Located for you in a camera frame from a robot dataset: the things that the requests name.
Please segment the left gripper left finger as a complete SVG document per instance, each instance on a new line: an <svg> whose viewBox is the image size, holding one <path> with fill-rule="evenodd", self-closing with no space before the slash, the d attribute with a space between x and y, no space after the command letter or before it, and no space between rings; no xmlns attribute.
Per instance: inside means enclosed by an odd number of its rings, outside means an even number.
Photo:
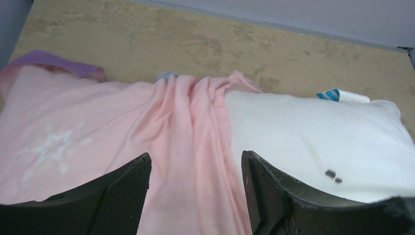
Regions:
<svg viewBox="0 0 415 235"><path fill-rule="evenodd" d="M1 205L2 235L135 235L149 188L151 158L37 202Z"/></svg>

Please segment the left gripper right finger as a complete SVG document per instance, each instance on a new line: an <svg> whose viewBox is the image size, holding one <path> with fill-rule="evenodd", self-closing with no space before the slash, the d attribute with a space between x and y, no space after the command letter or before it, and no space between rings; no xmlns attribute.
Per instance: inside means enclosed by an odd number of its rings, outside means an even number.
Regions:
<svg viewBox="0 0 415 235"><path fill-rule="evenodd" d="M392 197L361 203L315 189L253 151L242 173L254 235L412 235L415 200Z"/></svg>

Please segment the white pillow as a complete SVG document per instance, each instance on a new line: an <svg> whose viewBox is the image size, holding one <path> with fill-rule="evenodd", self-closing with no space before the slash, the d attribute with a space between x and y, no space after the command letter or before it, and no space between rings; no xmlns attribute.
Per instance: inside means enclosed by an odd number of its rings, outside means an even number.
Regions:
<svg viewBox="0 0 415 235"><path fill-rule="evenodd" d="M237 168L253 151L311 187L371 203L415 194L415 145L390 101L335 102L228 90Z"/></svg>

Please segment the pink purple printed pillowcase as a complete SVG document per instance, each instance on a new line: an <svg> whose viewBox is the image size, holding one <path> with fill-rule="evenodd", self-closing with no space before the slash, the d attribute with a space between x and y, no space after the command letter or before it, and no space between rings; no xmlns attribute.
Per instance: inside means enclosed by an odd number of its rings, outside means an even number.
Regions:
<svg viewBox="0 0 415 235"><path fill-rule="evenodd" d="M249 235L229 88L258 90L237 71L107 82L100 67L29 52L0 73L0 201L42 201L148 153L138 234Z"/></svg>

